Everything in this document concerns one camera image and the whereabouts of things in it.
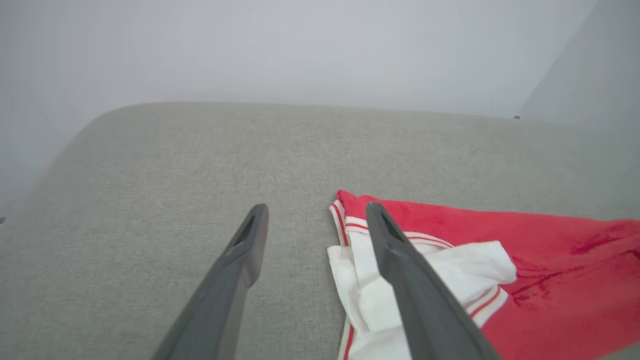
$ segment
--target gray sofa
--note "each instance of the gray sofa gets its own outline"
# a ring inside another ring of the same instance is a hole
[[[611,136],[513,119],[207,102],[115,110],[0,227],[0,359],[150,357],[259,202],[269,234],[237,359],[334,359],[337,190],[640,218],[635,155]]]

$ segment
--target white stripe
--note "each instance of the white stripe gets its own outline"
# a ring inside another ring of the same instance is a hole
[[[346,217],[346,221],[344,222],[344,224],[346,225],[347,223],[350,224],[358,224],[358,225],[362,225],[362,226],[366,226],[367,228],[369,227],[369,224],[367,224],[367,221],[358,217]],[[449,243],[448,241],[445,241],[441,238],[437,238],[433,235],[429,235],[429,234],[425,234],[425,233],[417,233],[415,231],[403,231],[404,235],[407,238],[414,238],[414,237],[420,237],[420,238],[425,238],[425,239],[429,239],[429,240],[433,240],[433,241],[439,241],[445,245],[447,245],[448,247],[454,247],[451,243]]]
[[[344,221],[344,206],[342,206],[340,200],[336,200],[333,203],[338,207],[338,211],[340,211],[340,217],[342,217],[342,221]]]
[[[365,234],[365,235],[369,235],[371,236],[369,230],[367,229],[362,229],[361,227],[357,227],[357,226],[347,226],[344,228],[345,232],[347,232],[347,236],[350,237],[349,233],[354,232],[354,233],[360,233],[360,234]],[[428,245],[434,245],[437,247],[441,247],[443,249],[449,249],[449,247],[439,241],[435,241],[435,240],[425,240],[424,238],[408,238],[410,242],[412,243],[422,243],[422,244],[428,244]]]
[[[471,305],[467,306],[467,308],[466,308],[467,314],[473,313],[477,308],[479,308],[482,305],[486,304],[486,302],[491,300],[491,298],[494,297],[495,293],[497,293],[498,291],[500,291],[500,288],[498,286],[492,287],[483,296],[481,296],[480,299],[477,299],[476,301],[471,303]]]
[[[351,323],[349,323],[349,318],[347,317],[344,320],[344,330],[342,330],[342,339],[340,340],[340,349],[338,350],[338,360],[344,359],[344,352],[347,350],[347,342],[349,341],[349,331],[351,331]]]
[[[347,217],[347,223],[369,227],[366,220],[357,217]]]
[[[344,238],[342,236],[342,227],[340,226],[340,220],[338,219],[340,215],[335,212],[335,208],[333,207],[333,205],[329,206],[329,211],[331,211],[331,215],[333,215],[333,222],[335,222],[335,228],[336,230],[338,230],[338,240],[340,241],[340,245],[344,246]]]
[[[415,239],[415,238],[408,238],[409,241],[411,243],[422,243],[422,244],[428,244],[428,245],[435,245],[437,247],[441,247],[443,249],[449,249],[448,246],[444,245],[443,243],[439,242],[439,241],[433,241],[433,240],[425,240],[425,239]]]
[[[482,327],[488,320],[491,318],[493,314],[495,314],[501,307],[507,302],[509,298],[509,294],[504,291],[502,288],[499,288],[500,293],[498,296],[491,301],[484,309],[478,311],[478,314],[474,316],[474,322],[478,327]]]
[[[350,232],[350,231],[355,231],[356,233],[361,233],[361,234],[366,234],[369,235],[369,230],[367,229],[362,229],[361,227],[357,227],[357,226],[346,226],[344,228],[345,231]]]
[[[444,241],[443,239],[437,238],[437,237],[432,236],[432,235],[429,235],[429,234],[416,233],[416,232],[414,232],[414,231],[405,231],[405,232],[404,232],[404,235],[405,235],[407,238],[412,238],[412,237],[415,237],[415,236],[419,236],[419,237],[421,237],[421,238],[427,238],[427,239],[430,239],[430,240],[433,240],[433,241],[439,241],[439,242],[441,242],[441,243],[443,243],[443,244],[445,244],[445,245],[448,245],[449,247],[454,247],[454,246],[453,246],[453,245],[451,245],[449,242],[446,242],[446,241]]]

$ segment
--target white cloth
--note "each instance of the white cloth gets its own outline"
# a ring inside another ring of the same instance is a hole
[[[338,296],[355,329],[350,360],[411,359],[393,287],[382,278],[368,234],[351,232],[350,247],[327,249]],[[410,240],[452,294],[473,312],[479,302],[516,280],[516,267],[499,241],[441,247]],[[474,318],[481,327],[488,316]]]

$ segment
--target red towel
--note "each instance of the red towel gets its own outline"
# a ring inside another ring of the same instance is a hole
[[[404,232],[454,246],[500,241],[518,279],[502,286],[508,299],[482,331],[504,359],[594,359],[640,341],[638,220],[471,211],[344,190],[336,199],[332,211],[347,246],[349,227],[366,227],[370,201],[382,203]]]

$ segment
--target red stripe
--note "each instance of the red stripe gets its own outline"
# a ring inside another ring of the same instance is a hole
[[[354,224],[352,222],[348,222],[346,226],[355,226],[355,227],[359,227],[361,229],[365,229],[365,230],[369,230],[368,227],[364,226],[364,225],[360,225],[360,224]],[[428,240],[428,241],[435,241],[437,243],[441,243],[442,245],[445,245],[446,247],[451,247],[449,244],[447,244],[446,242],[444,242],[443,240],[436,240],[436,239],[429,239],[429,238],[423,238],[420,236],[412,236],[409,239],[421,239],[421,240]]]
[[[469,314],[469,316],[470,317],[474,317],[476,314],[478,314],[480,312],[480,310],[486,308],[487,305],[491,304],[498,297],[498,295],[500,295],[500,288],[498,288],[498,291],[496,291],[495,295],[492,296],[491,299],[489,299],[488,302],[485,302],[479,308],[475,309],[473,313]]]
[[[353,342],[353,326],[349,329],[349,339],[347,340],[347,347],[344,349],[344,357],[342,360],[349,359],[349,350],[351,349],[351,343]]]
[[[446,243],[444,241],[441,241],[441,240],[436,240],[436,239],[421,238],[420,236],[412,236],[409,239],[421,239],[421,240],[435,241],[437,243],[441,243],[442,245],[445,245],[446,247],[451,247],[451,245],[449,245],[448,243]]]
[[[340,214],[340,210],[338,210],[338,207],[335,204],[333,204],[333,208],[335,209],[335,213],[338,215],[338,222],[340,222],[340,230],[342,230],[342,238],[344,239],[344,245],[349,246],[349,240],[347,240],[347,233],[344,231],[344,224],[342,223],[342,214]],[[344,349],[344,357],[342,358],[342,360],[349,359],[349,350],[351,350],[352,342],[353,342],[353,325],[349,324],[349,338],[347,339],[347,346]]]
[[[369,230],[369,228],[368,228],[368,227],[366,227],[366,226],[364,226],[364,225],[354,224],[354,223],[352,223],[352,222],[348,222],[348,223],[347,223],[347,226],[355,226],[355,227],[360,227],[360,228],[365,229],[365,230]]]
[[[340,214],[340,210],[338,207],[333,204],[333,208],[335,209],[335,213],[338,214],[338,221],[340,222],[340,230],[342,230],[342,238],[344,239],[344,246],[349,246],[349,240],[347,240],[347,233],[344,232],[344,225],[342,224],[342,214]]]

